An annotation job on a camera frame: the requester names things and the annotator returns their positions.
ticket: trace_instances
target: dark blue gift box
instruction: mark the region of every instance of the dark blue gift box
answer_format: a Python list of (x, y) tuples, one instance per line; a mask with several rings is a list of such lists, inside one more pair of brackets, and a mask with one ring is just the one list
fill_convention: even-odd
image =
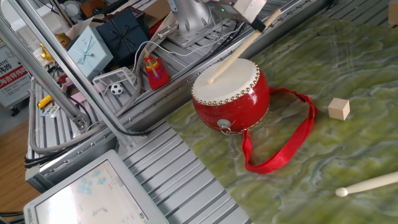
[(113, 55), (112, 65), (132, 65), (138, 47), (148, 41), (130, 10), (97, 27), (97, 31)]

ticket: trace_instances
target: monitor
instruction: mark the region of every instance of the monitor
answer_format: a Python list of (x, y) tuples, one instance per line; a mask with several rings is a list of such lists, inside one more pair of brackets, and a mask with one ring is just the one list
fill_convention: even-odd
[(161, 224), (166, 218), (114, 150), (24, 207), (29, 224)]

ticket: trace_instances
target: drumstick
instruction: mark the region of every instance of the drumstick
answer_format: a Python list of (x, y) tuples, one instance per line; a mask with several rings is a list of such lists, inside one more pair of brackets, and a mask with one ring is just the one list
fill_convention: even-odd
[(345, 197), (348, 194), (362, 192), (365, 190), (371, 190), (385, 185), (393, 184), (398, 182), (398, 172), (391, 174), (382, 175), (369, 180), (364, 180), (357, 184), (353, 184), (349, 187), (340, 187), (336, 190), (336, 195), (339, 197)]
[[(274, 20), (281, 14), (280, 9), (275, 10), (264, 22), (266, 27), (269, 27)], [(214, 75), (208, 79), (208, 83), (212, 84), (214, 80), (219, 77), (238, 57), (248, 48), (250, 45), (261, 35), (261, 32), (258, 30), (255, 30), (254, 33), (252, 33), (244, 42), (242, 45), (240, 45), (235, 52), (227, 58), (227, 60), (216, 70)]]
[[(146, 54), (146, 57), (149, 57), (150, 54), (146, 48), (144, 48), (144, 52)], [(151, 60), (148, 60), (148, 63), (149, 63), (150, 69), (152, 69), (152, 71), (154, 72), (155, 77), (158, 77), (159, 75), (157, 74), (156, 69), (155, 69), (154, 65), (152, 64)]]

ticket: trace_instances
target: yellow toy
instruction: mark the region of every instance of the yellow toy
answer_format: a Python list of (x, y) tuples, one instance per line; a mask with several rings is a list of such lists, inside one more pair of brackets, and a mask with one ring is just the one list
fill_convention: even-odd
[[(69, 38), (65, 33), (61, 34), (55, 34), (57, 37), (58, 41), (63, 45), (63, 47), (68, 47), (68, 45), (72, 42), (71, 38)], [(44, 47), (43, 44), (40, 44), (42, 47), (43, 53), (42, 53), (42, 58), (44, 60), (48, 60), (49, 62), (55, 62), (54, 58), (50, 55), (48, 50)]]
[(50, 95), (46, 96), (45, 98), (43, 98), (42, 100), (39, 101), (39, 103), (37, 104), (37, 107), (43, 108), (45, 105), (47, 105), (51, 101), (52, 101), (52, 97)]

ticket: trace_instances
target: green marble surface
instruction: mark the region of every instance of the green marble surface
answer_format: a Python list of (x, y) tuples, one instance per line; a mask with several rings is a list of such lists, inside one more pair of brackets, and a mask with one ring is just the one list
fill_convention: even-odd
[[(252, 61), (269, 85), (309, 95), (319, 109), (308, 139), (270, 174), (244, 168), (240, 136), (210, 131), (192, 102), (167, 122), (255, 223), (398, 223), (398, 183), (339, 198), (335, 190), (398, 171), (398, 30), (313, 17)], [(350, 100), (346, 121), (328, 104)], [(252, 163), (278, 151), (308, 105), (278, 93), (250, 130)]]

